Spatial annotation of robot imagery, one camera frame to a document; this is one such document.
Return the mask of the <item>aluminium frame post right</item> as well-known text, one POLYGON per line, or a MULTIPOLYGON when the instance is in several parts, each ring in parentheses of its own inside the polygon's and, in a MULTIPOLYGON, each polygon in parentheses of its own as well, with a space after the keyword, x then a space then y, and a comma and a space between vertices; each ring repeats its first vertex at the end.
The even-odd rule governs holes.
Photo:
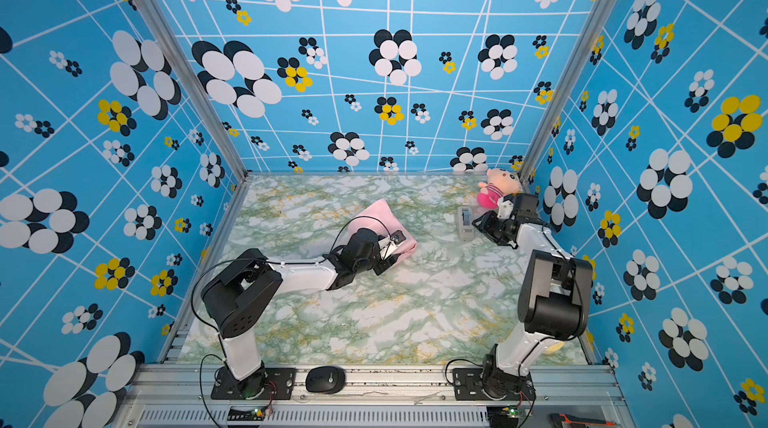
POLYGON ((576 40, 573 51, 565 64, 562 76, 558 81, 553 100, 548 104, 544 116, 536 130, 532 142, 525 154, 524 163, 520 172, 521 181, 525 190, 530 183, 528 177, 537 167, 550 137, 551 128, 560 117, 567 105, 568 97, 572 93, 576 82, 586 65, 587 57, 597 38, 602 33, 609 16, 618 0, 597 0, 587 17, 583 30, 576 40))

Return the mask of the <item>black computer mouse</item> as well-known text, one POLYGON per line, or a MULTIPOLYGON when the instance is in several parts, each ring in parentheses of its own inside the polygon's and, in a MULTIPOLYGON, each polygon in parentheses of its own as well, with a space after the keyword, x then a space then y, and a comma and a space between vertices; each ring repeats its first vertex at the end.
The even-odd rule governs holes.
POLYGON ((345 370, 332 365, 312 368, 305 378, 305 389, 309 393, 336 394, 344 388, 345 384, 345 370))

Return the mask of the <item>pink plush pig toy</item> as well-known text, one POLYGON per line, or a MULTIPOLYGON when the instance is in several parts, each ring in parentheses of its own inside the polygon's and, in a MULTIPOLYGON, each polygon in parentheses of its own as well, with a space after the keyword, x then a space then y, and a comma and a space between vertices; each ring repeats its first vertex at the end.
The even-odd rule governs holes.
POLYGON ((487 181, 478 184, 480 189, 477 202, 481 208, 494 210, 498 202, 508 195, 518 194, 522 191, 517 174, 503 169, 489 169, 487 181))

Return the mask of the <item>purple wrapping paper sheet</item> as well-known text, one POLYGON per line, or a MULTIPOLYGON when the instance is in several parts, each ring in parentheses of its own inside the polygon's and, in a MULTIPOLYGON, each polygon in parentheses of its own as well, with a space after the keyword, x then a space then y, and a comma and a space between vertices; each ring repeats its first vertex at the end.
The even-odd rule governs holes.
POLYGON ((416 250, 418 242, 413 235, 397 220, 384 199, 380 199, 360 212, 355 220, 352 220, 347 228, 350 235, 360 228, 374 231, 378 235, 386 236, 401 231, 405 236, 403 244, 399 245, 393 255, 397 256, 394 265, 397 266, 407 260, 416 250))

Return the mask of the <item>green circuit board left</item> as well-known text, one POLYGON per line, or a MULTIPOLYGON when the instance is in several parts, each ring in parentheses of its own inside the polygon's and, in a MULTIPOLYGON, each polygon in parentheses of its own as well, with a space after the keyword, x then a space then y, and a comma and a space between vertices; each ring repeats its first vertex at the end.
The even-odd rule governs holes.
POLYGON ((264 421, 272 409, 269 407, 231 407, 227 414, 228 421, 256 422, 264 421))

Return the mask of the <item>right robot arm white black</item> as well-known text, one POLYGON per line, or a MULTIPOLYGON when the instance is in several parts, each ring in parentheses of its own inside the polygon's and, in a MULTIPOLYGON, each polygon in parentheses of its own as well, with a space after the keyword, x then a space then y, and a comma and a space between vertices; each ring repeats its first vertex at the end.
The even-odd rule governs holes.
POLYGON ((484 358, 482 387, 491 399, 522 394, 535 399, 530 369, 546 350, 587 328, 593 268, 566 253, 537 213, 538 198, 508 195, 472 225, 498 246, 528 259, 518 295, 518 324, 484 358))

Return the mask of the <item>orange black tool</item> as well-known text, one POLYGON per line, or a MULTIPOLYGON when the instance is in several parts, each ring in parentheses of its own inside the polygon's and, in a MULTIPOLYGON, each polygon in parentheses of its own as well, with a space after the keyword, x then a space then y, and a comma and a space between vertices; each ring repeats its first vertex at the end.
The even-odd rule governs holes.
POLYGON ((554 428, 613 428, 614 422, 585 418, 565 413, 552 413, 549 415, 549 421, 554 428))

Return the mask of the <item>aluminium frame post left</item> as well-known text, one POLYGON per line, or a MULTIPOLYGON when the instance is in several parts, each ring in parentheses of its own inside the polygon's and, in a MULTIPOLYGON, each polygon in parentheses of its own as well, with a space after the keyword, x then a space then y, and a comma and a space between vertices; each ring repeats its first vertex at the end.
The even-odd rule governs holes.
POLYGON ((168 23, 168 17, 162 13, 156 0, 135 0, 135 3, 138 5, 139 13, 154 40, 159 44, 171 68, 178 75, 180 85, 189 96, 191 105, 195 108, 205 128, 220 149, 221 156, 228 162, 237 180, 240 183, 245 182, 248 178, 247 169, 233 143, 224 133, 221 120, 187 61, 185 52, 174 36, 168 23))

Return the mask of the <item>green circuit board right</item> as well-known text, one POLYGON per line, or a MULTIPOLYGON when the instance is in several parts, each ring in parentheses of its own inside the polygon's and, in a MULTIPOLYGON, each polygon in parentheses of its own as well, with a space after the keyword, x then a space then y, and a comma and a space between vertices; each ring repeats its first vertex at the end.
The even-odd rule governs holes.
POLYGON ((487 418, 490 425, 514 425, 527 418, 529 409, 515 408, 512 406, 488 406, 486 408, 487 418))

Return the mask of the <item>green circuit board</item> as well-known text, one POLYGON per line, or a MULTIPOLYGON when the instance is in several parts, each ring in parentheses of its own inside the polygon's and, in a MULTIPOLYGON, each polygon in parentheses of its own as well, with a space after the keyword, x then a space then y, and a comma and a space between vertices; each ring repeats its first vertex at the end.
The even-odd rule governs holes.
POLYGON ((228 421, 256 422, 264 421, 272 409, 269 407, 231 407, 227 414, 228 421))
POLYGON ((527 418, 529 409, 515 408, 512 406, 488 406, 486 408, 487 418, 490 425, 514 425, 527 418))

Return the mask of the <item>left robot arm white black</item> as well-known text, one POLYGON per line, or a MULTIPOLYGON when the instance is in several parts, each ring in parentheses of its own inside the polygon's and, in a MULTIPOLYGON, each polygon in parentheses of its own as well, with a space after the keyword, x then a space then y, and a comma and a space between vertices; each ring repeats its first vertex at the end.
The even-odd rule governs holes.
POLYGON ((397 263, 398 249, 408 240, 400 230, 384 236, 361 228, 318 260, 271 261, 249 249, 229 263, 201 290, 224 354, 211 398, 289 399, 295 371, 268 369, 258 353, 255 326, 269 303, 284 293, 343 288, 361 272, 381 275, 397 263))

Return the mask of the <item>aluminium front rail base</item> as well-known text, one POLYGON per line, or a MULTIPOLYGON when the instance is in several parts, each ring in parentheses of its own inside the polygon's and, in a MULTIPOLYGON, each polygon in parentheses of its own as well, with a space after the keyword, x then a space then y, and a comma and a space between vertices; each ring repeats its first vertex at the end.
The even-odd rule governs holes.
POLYGON ((336 394, 309 393, 309 366, 299 365, 287 400, 213 400, 215 366, 151 365, 143 368, 117 412, 117 427, 549 427, 565 413, 632 427, 634 421, 613 372, 598 365, 533 371, 535 399, 460 401, 438 365, 348 365, 336 394), (488 406, 527 408, 517 426, 490 425, 488 406), (264 421, 227 420, 231 407, 269 407, 264 421))

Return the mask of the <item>aluminium frame post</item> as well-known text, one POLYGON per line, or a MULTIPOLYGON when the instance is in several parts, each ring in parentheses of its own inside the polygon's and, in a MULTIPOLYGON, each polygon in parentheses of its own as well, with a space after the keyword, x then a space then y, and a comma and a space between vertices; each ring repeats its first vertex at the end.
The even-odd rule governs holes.
POLYGON ((532 142, 525 154, 524 163, 520 172, 521 181, 525 190, 530 183, 528 177, 537 167, 550 137, 551 128, 560 117, 567 105, 568 97, 572 93, 576 82, 586 65, 587 57, 597 38, 602 33, 609 16, 618 0, 597 0, 587 17, 583 30, 576 40, 573 51, 565 64, 562 76, 558 81, 553 100, 548 104, 544 116, 536 130, 532 142))
POLYGON ((174 36, 168 23, 168 17, 162 13, 156 0, 135 0, 135 3, 138 5, 139 13, 154 40, 159 44, 171 68, 178 75, 180 85, 189 96, 191 105, 195 108, 205 128, 220 149, 221 156, 228 162, 237 180, 240 183, 245 182, 248 178, 247 169, 233 143, 224 133, 221 120, 187 61, 185 52, 174 36))

